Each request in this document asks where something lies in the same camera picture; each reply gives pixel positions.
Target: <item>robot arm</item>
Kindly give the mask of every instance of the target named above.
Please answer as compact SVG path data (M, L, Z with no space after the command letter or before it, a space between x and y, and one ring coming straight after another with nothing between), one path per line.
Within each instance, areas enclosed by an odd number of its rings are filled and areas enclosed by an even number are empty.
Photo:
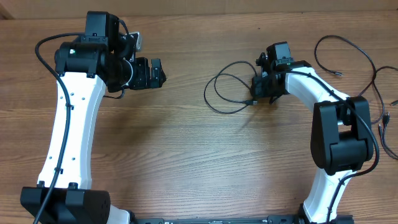
M299 215L306 224L325 223L340 179L360 170L363 162L372 157L373 146L370 136L364 133L349 110L313 78L351 104L370 126L368 102L362 97L350 98L334 89L316 74L309 63L295 62L286 42L268 47L267 53L262 53L256 64L261 66L261 77L252 79L251 94L254 98L270 97L270 103L273 103L282 95L292 94L313 112L311 153L318 169L310 195ZM311 74L313 78L290 71ZM351 125L351 131L339 133L338 125ZM338 192L330 221L337 217L336 209L348 181Z
M98 108L109 92L130 88L160 88L166 81L160 59L135 58L141 48L138 32L119 33L116 16L88 12L86 32L64 42L55 53L55 71L70 97L71 116L60 174L50 201L40 214L41 223L130 224L134 215L111 205L109 193L91 189L91 147ZM37 187L24 187L21 204L37 216L54 178L65 129L65 95L58 84L58 103L52 139Z
M293 71L311 73L311 75L320 79L328 86L329 89L333 90L342 99L347 99L347 97L349 97L348 95L334 89L332 86L327 84L327 82L322 80L311 67L295 68ZM313 112L315 103L323 101L337 101L334 97L330 96L330 94L322 86L309 77L288 73L286 74L285 87L290 94L296 96L300 101L302 101L311 112ZM303 204L303 211L310 223L326 222L328 207L340 179L353 173L355 173L355 171L344 170L336 172L335 175L328 175L324 169L317 169L311 192ZM330 215L331 220L337 217L337 206L341 197L343 196L346 185L340 188L339 194L332 208L332 213Z

